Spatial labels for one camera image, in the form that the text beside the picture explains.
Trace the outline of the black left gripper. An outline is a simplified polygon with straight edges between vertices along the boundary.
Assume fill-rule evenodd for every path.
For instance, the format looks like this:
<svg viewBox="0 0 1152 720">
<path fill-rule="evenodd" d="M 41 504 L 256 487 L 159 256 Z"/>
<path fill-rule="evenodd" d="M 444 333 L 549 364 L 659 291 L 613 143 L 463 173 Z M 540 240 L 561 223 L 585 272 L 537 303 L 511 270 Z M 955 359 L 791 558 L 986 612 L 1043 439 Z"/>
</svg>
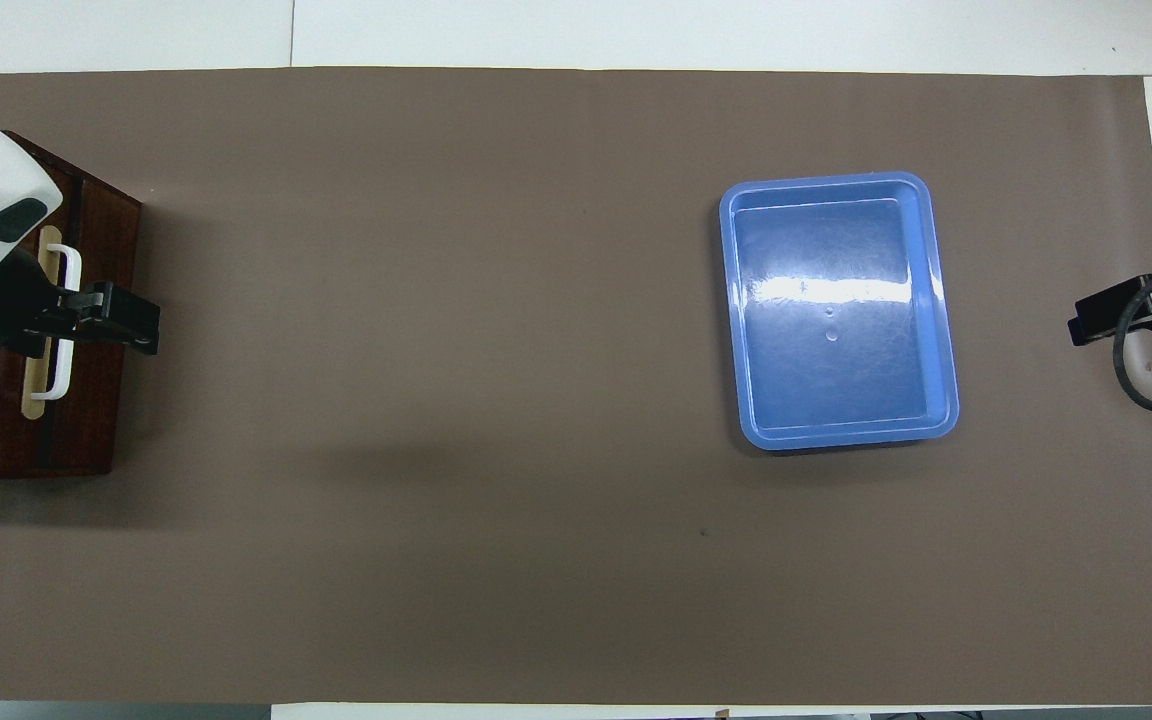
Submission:
<svg viewBox="0 0 1152 720">
<path fill-rule="evenodd" d="M 0 348 L 40 354 L 46 338 L 77 340 L 77 314 L 65 306 L 74 291 L 50 281 L 38 263 L 0 263 Z M 159 355 L 159 306 L 113 282 L 88 288 L 86 341 Z"/>
</svg>

